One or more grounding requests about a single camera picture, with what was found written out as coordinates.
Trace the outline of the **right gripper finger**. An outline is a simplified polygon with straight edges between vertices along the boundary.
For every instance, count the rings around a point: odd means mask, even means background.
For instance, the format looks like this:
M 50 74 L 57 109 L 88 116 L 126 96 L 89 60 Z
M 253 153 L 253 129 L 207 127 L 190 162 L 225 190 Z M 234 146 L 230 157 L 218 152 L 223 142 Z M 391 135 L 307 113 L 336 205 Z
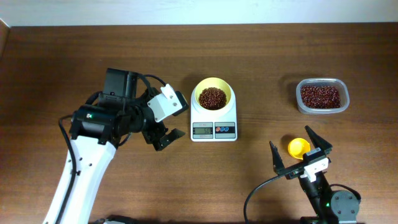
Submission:
M 325 154 L 332 151 L 332 144 L 320 137 L 310 126 L 305 126 L 305 130 L 315 148 L 320 148 Z
M 282 158 L 278 152 L 277 146 L 274 145 L 272 141 L 269 142 L 269 145 L 272 153 L 273 170 L 276 174 L 280 174 L 285 169 Z

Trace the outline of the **yellow plastic measuring scoop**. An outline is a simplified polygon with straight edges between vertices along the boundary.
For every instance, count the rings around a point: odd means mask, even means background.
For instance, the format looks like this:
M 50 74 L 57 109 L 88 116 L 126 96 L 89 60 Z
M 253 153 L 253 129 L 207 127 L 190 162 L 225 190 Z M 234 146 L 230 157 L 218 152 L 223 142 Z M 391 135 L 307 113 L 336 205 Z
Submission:
M 288 153 L 295 159 L 303 160 L 303 155 L 310 150 L 309 142 L 303 138 L 295 138 L 288 145 Z

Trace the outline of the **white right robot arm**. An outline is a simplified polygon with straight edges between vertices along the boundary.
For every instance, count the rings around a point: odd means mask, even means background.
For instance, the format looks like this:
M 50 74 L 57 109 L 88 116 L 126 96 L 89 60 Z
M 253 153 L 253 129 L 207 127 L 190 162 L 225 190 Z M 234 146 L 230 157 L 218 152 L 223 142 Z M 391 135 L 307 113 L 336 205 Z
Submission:
M 328 183 L 325 170 L 331 162 L 328 155 L 333 146 L 309 126 L 305 130 L 315 148 L 296 165 L 284 167 L 277 147 L 270 144 L 274 172 L 288 180 L 297 178 L 315 211 L 314 217 L 301 217 L 300 223 L 356 223 L 360 194 L 345 185 Z

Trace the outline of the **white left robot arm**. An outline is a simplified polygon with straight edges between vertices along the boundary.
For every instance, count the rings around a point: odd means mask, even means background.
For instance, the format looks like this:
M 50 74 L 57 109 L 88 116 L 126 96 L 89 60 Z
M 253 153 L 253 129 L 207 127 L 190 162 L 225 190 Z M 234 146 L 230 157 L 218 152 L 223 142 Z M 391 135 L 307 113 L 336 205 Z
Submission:
M 103 90 L 67 117 L 70 130 L 58 122 L 68 152 L 44 223 L 88 223 L 104 173 L 131 134 L 142 133 L 156 151 L 184 135 L 166 128 L 163 120 L 188 109 L 185 97 L 166 83 L 157 90 L 148 79 L 108 68 Z

